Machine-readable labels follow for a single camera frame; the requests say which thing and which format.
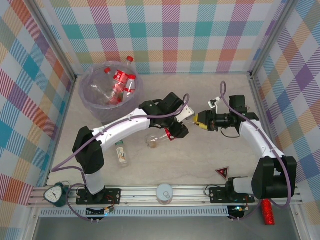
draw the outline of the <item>transparent plastic bowl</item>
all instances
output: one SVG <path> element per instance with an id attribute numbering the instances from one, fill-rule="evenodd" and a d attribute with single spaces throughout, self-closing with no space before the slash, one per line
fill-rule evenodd
<path id="1" fill-rule="evenodd" d="M 119 66 L 127 68 L 127 73 L 133 73 L 136 75 L 135 92 L 126 102 L 121 102 L 117 105 L 101 104 L 101 102 L 106 102 L 106 99 L 97 99 L 91 89 L 91 85 L 94 81 L 99 82 L 107 78 L 107 75 L 104 72 L 105 68 L 109 67 L 111 69 L 111 76 L 113 76 Z M 137 71 L 131 66 L 124 66 L 118 61 L 108 61 L 95 64 L 88 68 L 81 78 L 78 93 L 83 105 L 92 113 L 92 115 L 103 124 L 109 124 L 128 115 L 141 104 L 143 98 L 143 82 Z"/>

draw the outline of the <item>yellow object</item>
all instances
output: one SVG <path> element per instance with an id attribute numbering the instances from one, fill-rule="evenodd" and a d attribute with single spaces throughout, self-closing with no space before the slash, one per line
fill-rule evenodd
<path id="1" fill-rule="evenodd" d="M 208 130 L 208 126 L 207 125 L 205 125 L 204 123 L 198 121 L 198 114 L 193 117 L 193 121 L 194 121 L 195 125 L 199 126 L 200 128 L 202 128 L 204 130 Z"/>

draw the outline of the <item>warning triangle sign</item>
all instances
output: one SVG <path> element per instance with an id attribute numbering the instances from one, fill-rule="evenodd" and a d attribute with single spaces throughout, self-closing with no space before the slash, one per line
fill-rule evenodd
<path id="1" fill-rule="evenodd" d="M 220 174 L 225 180 L 228 179 L 229 167 L 223 167 L 215 170 L 218 174 Z"/>

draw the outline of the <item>plaid wall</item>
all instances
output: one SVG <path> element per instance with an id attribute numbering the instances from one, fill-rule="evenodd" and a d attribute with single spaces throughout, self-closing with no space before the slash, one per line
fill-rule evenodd
<path id="1" fill-rule="evenodd" d="M 128 55 L 134 57 L 139 73 L 247 72 L 269 10 L 280 4 L 280 0 L 37 2 L 78 73 L 93 63 L 123 61 Z"/>
<path id="2" fill-rule="evenodd" d="M 72 80 L 24 2 L 0 5 L 0 239 L 13 240 L 45 177 Z"/>
<path id="3" fill-rule="evenodd" d="M 297 163 L 309 229 L 320 239 L 320 1 L 300 0 L 256 83 L 277 145 Z"/>
<path id="4" fill-rule="evenodd" d="M 273 19 L 267 29 L 267 31 L 265 32 L 264 36 L 263 36 L 263 39 L 262 41 L 260 42 L 260 45 L 259 45 L 259 48 L 257 49 L 257 51 L 255 52 L 255 55 L 254 55 L 254 58 L 253 58 L 253 61 L 251 62 L 251 65 L 249 67 L 249 70 L 248 71 L 252 71 L 256 62 L 257 62 L 257 59 L 258 57 L 260 56 L 260 53 L 262 51 L 262 49 L 264 49 L 264 47 L 266 46 L 266 43 L 269 39 L 269 36 L 271 35 L 271 33 L 273 32 L 274 30 L 274 27 L 279 19 L 279 17 L 281 16 L 285 6 L 286 6 L 286 3 L 287 3 L 288 0 L 281 0 L 281 3 L 278 7 L 278 9 L 276 10 L 276 13 L 275 15 L 273 16 Z"/>

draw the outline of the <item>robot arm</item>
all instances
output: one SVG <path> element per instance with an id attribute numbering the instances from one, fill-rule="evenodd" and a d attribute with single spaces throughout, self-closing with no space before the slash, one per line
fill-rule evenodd
<path id="1" fill-rule="evenodd" d="M 253 177 L 232 177 L 229 178 L 225 187 L 230 199 L 237 194 L 250 194 L 258 199 L 275 199 L 286 198 L 288 196 L 288 186 L 284 175 L 284 170 L 271 151 L 274 150 L 284 162 L 289 175 L 291 185 L 291 195 L 295 193 L 297 162 L 291 156 L 285 156 L 267 137 L 262 129 L 258 116 L 255 113 L 248 112 L 244 95 L 234 95 L 229 97 L 230 107 L 238 113 L 246 116 L 253 124 L 255 124 L 264 134 L 259 131 L 245 119 L 241 118 L 231 110 L 229 113 L 218 114 L 217 97 L 208 104 L 211 110 L 206 110 L 195 116 L 194 120 L 201 128 L 208 131 L 218 131 L 219 128 L 227 129 L 233 127 L 244 137 L 250 147 L 259 158 L 257 168 Z"/>
<path id="2" fill-rule="evenodd" d="M 148 128 L 166 128 L 173 137 L 184 138 L 189 131 L 183 125 L 183 120 L 195 114 L 188 105 L 177 116 L 161 117 L 174 113 L 182 105 L 184 101 L 171 92 L 164 100 L 145 101 L 133 112 L 115 122 L 92 130 L 87 126 L 81 128 L 75 140 L 73 152 L 92 137 L 103 132 L 75 156 L 82 166 L 89 192 L 96 195 L 105 188 L 101 173 L 105 164 L 103 152 L 118 141 Z M 148 118 L 148 116 L 159 116 L 159 118 Z"/>

